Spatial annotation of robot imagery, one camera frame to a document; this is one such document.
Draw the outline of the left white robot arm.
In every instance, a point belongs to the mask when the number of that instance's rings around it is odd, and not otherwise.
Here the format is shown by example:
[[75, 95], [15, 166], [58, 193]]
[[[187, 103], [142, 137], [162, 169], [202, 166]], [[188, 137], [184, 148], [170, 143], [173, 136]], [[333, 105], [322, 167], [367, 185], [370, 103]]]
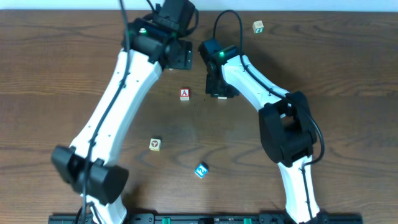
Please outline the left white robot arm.
[[129, 171], [119, 155], [129, 126], [164, 69], [189, 70], [192, 43], [183, 34], [145, 19], [127, 24], [113, 76], [97, 107], [69, 146], [51, 160], [64, 182], [83, 199], [76, 215], [51, 215], [49, 223], [124, 223], [121, 194]]

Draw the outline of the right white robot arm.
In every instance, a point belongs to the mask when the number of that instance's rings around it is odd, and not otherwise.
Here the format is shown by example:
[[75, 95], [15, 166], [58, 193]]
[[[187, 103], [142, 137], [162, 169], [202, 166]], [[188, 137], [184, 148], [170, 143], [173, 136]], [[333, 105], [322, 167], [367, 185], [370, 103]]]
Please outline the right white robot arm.
[[264, 77], [237, 46], [225, 49], [211, 39], [198, 51], [206, 65], [206, 93], [232, 98], [242, 94], [256, 109], [262, 147], [280, 170], [285, 189], [285, 211], [294, 223], [318, 223], [320, 208], [313, 192], [311, 166], [316, 142], [325, 146], [305, 95], [290, 93]]

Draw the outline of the red letter A block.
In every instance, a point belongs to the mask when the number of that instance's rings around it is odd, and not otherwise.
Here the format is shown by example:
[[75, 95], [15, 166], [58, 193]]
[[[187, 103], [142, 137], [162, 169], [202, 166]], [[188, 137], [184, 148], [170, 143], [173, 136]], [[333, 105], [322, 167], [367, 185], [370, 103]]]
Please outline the red letter A block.
[[180, 100], [189, 101], [190, 100], [190, 90], [188, 88], [180, 89]]

